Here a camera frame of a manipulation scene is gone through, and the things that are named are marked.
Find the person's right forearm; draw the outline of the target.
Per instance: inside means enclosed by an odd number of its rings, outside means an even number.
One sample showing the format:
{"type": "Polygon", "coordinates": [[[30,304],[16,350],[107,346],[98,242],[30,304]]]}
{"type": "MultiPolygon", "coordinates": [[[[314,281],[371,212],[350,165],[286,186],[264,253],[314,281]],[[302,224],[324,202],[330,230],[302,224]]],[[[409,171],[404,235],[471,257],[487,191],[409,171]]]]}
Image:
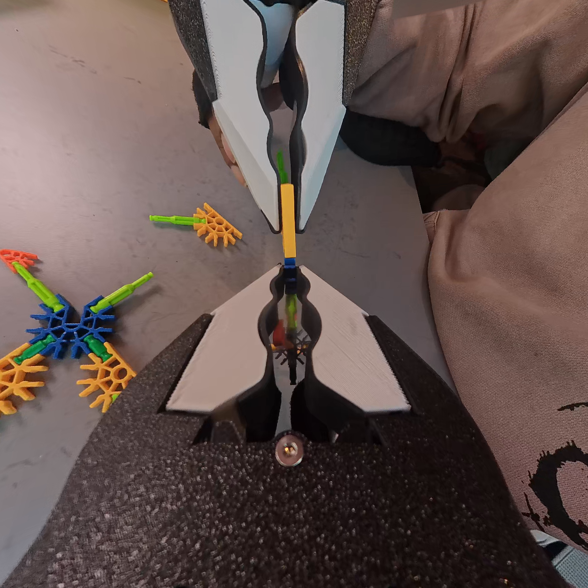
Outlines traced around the person's right forearm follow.
{"type": "Polygon", "coordinates": [[[349,109],[421,128],[534,138],[587,84],[587,1],[481,1],[393,18],[378,1],[349,109]]]}

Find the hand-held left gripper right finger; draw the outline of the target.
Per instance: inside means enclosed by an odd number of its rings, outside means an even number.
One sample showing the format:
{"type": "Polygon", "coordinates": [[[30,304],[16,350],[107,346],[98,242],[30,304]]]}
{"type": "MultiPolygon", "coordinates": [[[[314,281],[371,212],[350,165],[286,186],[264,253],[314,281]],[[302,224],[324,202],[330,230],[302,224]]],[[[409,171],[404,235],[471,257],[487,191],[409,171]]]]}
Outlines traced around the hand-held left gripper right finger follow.
{"type": "Polygon", "coordinates": [[[369,315],[302,266],[305,373],[293,390],[293,430],[307,439],[381,439],[375,418],[410,412],[369,315]]]}

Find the person's brown hoodie torso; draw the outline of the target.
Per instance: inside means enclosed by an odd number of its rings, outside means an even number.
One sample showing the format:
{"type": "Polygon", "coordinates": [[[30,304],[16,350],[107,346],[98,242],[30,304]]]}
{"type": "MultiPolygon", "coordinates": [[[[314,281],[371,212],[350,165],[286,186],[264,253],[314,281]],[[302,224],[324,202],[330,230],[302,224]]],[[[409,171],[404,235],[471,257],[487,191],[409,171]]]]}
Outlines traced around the person's brown hoodie torso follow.
{"type": "Polygon", "coordinates": [[[461,400],[526,523],[587,552],[587,87],[469,210],[425,219],[461,400]]]}

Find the person's right hand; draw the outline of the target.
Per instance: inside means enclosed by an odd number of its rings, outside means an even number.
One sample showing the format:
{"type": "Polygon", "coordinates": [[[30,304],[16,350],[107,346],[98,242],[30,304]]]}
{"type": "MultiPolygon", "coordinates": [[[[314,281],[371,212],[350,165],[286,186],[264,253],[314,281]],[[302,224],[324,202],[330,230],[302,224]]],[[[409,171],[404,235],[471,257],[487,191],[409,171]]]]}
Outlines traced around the person's right hand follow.
{"type": "Polygon", "coordinates": [[[208,117],[208,128],[210,129],[212,136],[221,152],[223,160],[227,167],[231,170],[232,174],[236,178],[236,180],[241,184],[243,187],[247,187],[246,180],[243,176],[241,169],[239,168],[236,158],[231,150],[231,147],[226,140],[224,133],[218,124],[217,118],[213,110],[210,112],[210,116],[208,117]]]}

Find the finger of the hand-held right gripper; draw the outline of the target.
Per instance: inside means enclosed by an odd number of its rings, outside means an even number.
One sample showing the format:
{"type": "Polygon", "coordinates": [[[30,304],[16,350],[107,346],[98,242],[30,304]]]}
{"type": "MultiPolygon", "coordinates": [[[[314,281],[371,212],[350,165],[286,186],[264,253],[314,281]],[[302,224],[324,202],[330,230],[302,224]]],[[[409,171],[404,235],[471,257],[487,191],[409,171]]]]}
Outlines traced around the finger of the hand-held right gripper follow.
{"type": "Polygon", "coordinates": [[[300,74],[294,127],[297,231],[304,232],[325,179],[345,114],[343,61],[346,8],[339,1],[315,1],[294,25],[300,74]]]}
{"type": "Polygon", "coordinates": [[[270,157],[272,122],[260,97],[267,31],[249,1],[202,1],[217,99],[213,110],[246,184],[271,230],[281,231],[278,172],[270,157]]]}

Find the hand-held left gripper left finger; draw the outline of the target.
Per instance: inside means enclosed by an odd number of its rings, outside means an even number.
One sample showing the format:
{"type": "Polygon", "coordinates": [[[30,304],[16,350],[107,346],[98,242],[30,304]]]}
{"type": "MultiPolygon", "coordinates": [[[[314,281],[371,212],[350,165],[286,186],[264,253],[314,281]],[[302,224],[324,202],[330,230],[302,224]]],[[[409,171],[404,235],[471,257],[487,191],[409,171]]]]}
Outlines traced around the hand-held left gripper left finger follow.
{"type": "Polygon", "coordinates": [[[277,321],[274,266],[217,307],[168,400],[166,412],[203,418],[197,439],[272,439],[282,395],[269,332],[277,321]]]}

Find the colourful toy construction model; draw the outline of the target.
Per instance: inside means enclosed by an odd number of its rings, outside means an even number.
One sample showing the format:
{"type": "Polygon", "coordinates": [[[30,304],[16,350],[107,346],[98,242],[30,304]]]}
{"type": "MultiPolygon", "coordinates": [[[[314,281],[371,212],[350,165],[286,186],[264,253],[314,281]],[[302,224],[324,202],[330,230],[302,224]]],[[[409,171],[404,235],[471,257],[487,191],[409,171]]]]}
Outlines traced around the colourful toy construction model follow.
{"type": "Polygon", "coordinates": [[[284,253],[283,277],[284,317],[279,319],[272,334],[272,350],[276,359],[281,359],[281,366],[288,366],[290,385],[298,383],[298,366],[304,365],[304,357],[309,345],[307,335],[298,327],[298,282],[296,266],[296,231],[295,231],[295,190],[289,181],[283,151],[276,155],[277,170],[281,181],[282,243],[284,253]]]}

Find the blue hubs toy assembly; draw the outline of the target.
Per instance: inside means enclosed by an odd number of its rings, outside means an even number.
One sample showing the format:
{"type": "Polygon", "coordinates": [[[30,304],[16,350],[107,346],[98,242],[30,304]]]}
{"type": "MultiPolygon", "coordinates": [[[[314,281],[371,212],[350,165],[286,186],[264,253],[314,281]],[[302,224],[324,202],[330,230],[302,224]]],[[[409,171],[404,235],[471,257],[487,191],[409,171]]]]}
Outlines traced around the blue hubs toy assembly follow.
{"type": "Polygon", "coordinates": [[[83,364],[81,369],[91,371],[92,376],[77,381],[84,387],[79,396],[88,398],[95,394],[90,408],[100,408],[106,413],[136,377],[136,372],[106,339],[106,335],[114,332],[109,326],[116,320],[114,307],[149,282],[153,273],[123,285],[108,296],[95,298],[75,319],[70,303],[30,272],[37,260],[36,254],[1,249],[4,265],[20,276],[40,300],[40,313],[31,315],[40,326],[27,330],[32,338],[1,357],[1,415],[17,413],[13,398],[35,400],[33,389],[44,386],[45,382],[31,377],[48,371],[49,366],[43,363],[45,359],[61,360],[67,351],[72,359],[80,359],[82,355],[89,358],[90,363],[83,364]]]}

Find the yellow fan connector green rod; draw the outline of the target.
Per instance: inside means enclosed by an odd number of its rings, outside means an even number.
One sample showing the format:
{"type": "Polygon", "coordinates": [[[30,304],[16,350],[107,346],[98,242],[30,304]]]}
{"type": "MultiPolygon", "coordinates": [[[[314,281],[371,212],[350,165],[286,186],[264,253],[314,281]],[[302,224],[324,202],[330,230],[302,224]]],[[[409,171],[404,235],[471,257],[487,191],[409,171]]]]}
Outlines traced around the yellow fan connector green rod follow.
{"type": "Polygon", "coordinates": [[[236,229],[233,224],[206,202],[204,202],[202,208],[196,208],[191,217],[150,215],[149,220],[158,224],[187,226],[193,229],[198,237],[203,237],[205,243],[212,243],[215,247],[218,246],[219,242],[222,242],[224,247],[235,245],[238,239],[243,238],[241,231],[236,229]]]}

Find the grey desk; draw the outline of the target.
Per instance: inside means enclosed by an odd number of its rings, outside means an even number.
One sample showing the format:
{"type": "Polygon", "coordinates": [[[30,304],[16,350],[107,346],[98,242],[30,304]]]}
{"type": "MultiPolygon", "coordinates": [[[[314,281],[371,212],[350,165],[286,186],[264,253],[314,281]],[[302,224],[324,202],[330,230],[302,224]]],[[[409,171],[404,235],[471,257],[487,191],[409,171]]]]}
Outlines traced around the grey desk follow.
{"type": "MultiPolygon", "coordinates": [[[[116,308],[136,370],[282,260],[249,191],[198,123],[192,65],[162,1],[1,1],[1,248],[80,311],[147,272],[116,308]],[[187,226],[204,202],[242,239],[187,226]]],[[[449,385],[426,284],[429,242],[410,168],[337,142],[300,262],[387,323],[449,385]]]]}

